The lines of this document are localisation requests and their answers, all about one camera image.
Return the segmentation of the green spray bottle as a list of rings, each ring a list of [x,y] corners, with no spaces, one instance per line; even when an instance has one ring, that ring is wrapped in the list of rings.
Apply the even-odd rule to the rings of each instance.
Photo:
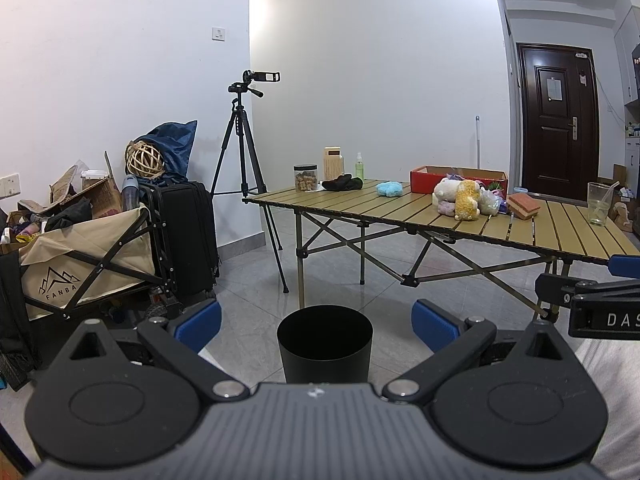
[[[355,176],[360,180],[364,180],[364,165],[362,155],[360,153],[358,153],[356,157]]]

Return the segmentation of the black suitcase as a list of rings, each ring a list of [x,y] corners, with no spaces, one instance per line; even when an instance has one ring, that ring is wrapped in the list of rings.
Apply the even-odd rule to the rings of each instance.
[[[183,304],[211,292],[219,276],[213,200],[204,184],[140,185],[149,209],[154,263]]]

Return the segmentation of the wooden box container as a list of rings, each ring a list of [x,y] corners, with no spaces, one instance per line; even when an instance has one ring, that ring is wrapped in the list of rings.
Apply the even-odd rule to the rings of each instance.
[[[339,146],[328,146],[323,151],[323,180],[331,181],[344,174],[344,157]]]

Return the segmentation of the yellow plush toy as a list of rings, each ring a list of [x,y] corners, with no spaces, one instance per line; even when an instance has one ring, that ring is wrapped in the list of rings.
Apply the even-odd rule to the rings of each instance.
[[[459,183],[454,202],[454,218],[457,221],[474,221],[480,216],[480,184],[473,180]]]

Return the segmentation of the pink sponge block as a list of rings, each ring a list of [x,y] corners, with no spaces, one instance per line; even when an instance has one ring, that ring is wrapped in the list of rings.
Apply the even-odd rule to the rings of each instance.
[[[540,211],[539,203],[527,193],[510,194],[506,203],[512,214],[522,220],[533,218]]]

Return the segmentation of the woven rattan ball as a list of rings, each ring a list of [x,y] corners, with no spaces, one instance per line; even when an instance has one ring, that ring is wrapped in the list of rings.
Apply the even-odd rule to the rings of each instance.
[[[153,145],[144,141],[129,142],[125,150],[125,167],[128,174],[153,180],[165,172],[163,156]]]

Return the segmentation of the dark brown door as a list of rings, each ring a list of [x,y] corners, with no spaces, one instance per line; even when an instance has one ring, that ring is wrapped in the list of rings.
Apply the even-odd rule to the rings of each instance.
[[[518,44],[522,74],[522,183],[530,192],[587,199],[600,151],[592,52]]]

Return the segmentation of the blue bag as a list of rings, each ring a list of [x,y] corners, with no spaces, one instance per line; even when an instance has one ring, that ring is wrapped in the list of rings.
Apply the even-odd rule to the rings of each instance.
[[[198,122],[164,122],[144,136],[139,136],[136,142],[150,144],[163,157],[165,174],[179,180],[186,180],[190,156],[196,135]]]

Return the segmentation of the clear glass cup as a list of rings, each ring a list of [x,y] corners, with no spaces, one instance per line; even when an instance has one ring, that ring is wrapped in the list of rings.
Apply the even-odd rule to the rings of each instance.
[[[611,207],[613,191],[605,184],[589,182],[587,190],[587,217],[595,226],[604,226]]]

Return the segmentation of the red cardboard box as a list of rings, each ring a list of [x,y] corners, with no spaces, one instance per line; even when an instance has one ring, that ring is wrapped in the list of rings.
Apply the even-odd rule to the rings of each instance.
[[[411,191],[419,194],[433,194],[444,179],[477,181],[485,188],[500,188],[503,193],[509,183],[503,171],[450,166],[421,166],[411,170],[409,178]]]

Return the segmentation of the black cloth bundle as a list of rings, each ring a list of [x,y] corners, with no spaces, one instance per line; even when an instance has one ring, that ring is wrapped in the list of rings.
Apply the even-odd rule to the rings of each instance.
[[[345,192],[361,190],[363,183],[358,177],[351,174],[342,174],[333,180],[324,180],[321,182],[322,188],[330,192]]]

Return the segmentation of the beige folding wagon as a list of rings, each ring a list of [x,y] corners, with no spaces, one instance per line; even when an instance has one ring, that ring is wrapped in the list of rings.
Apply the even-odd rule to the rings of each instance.
[[[37,236],[17,251],[28,318],[72,314],[121,292],[168,289],[141,205]]]

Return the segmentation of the glass snack jar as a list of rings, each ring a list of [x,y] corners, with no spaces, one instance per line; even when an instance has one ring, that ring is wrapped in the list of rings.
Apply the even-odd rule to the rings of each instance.
[[[294,185],[298,192],[314,192],[318,188],[317,165],[295,165]]]

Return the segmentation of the tan folding slat table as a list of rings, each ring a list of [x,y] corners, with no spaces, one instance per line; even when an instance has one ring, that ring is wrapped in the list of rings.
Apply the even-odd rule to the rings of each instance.
[[[305,289],[305,260],[320,252],[346,247],[356,252],[363,266],[372,264],[399,284],[418,287],[423,283],[481,276],[536,314],[548,318],[554,308],[543,307],[506,284],[500,273],[541,264],[552,273],[567,276],[576,261],[605,266],[615,256],[638,256],[638,248],[614,223],[595,226],[585,208],[557,200],[540,200],[540,211],[528,220],[507,214],[457,221],[437,210],[434,198],[411,192],[408,185],[397,197],[383,197],[367,181],[349,192],[302,192],[295,188],[250,194],[247,203],[264,211],[282,208],[295,220],[297,289]],[[424,245],[405,273],[372,255],[372,240],[406,233],[420,237]],[[482,266],[454,249],[457,240],[472,240],[527,252],[527,258]]]

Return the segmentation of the white plush bunny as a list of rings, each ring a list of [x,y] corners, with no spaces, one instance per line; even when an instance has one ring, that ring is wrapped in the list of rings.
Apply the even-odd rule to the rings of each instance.
[[[432,195],[432,204],[436,207],[439,214],[454,218],[456,215],[456,197],[461,180],[443,178],[438,185],[434,187]]]

